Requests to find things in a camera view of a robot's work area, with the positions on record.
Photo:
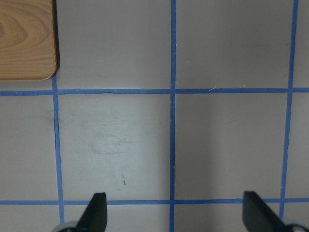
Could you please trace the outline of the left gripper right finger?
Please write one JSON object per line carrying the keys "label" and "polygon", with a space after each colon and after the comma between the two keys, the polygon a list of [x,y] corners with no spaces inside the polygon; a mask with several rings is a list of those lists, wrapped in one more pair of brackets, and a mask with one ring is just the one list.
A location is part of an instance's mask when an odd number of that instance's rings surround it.
{"label": "left gripper right finger", "polygon": [[248,232],[284,232],[286,227],[254,191],[243,193],[242,221]]}

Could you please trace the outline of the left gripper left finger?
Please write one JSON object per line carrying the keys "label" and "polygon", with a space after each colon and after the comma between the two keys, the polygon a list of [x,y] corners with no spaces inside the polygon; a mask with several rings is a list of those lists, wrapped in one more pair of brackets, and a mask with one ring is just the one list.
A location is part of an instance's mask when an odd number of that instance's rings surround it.
{"label": "left gripper left finger", "polygon": [[79,219],[78,232],[104,232],[107,227],[106,193],[95,193]]}

